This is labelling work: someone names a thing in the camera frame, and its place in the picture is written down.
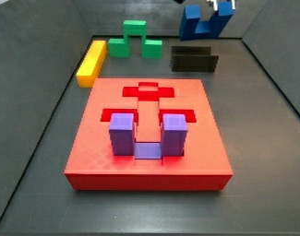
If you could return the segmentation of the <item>gripper finger 2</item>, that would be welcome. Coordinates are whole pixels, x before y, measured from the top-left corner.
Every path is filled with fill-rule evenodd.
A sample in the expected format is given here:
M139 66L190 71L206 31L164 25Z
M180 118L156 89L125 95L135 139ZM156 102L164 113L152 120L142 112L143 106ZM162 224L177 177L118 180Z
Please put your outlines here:
M236 0L229 0L229 1L230 1L232 9L236 9Z
M206 0L206 3L213 7L213 10L217 11L217 0Z

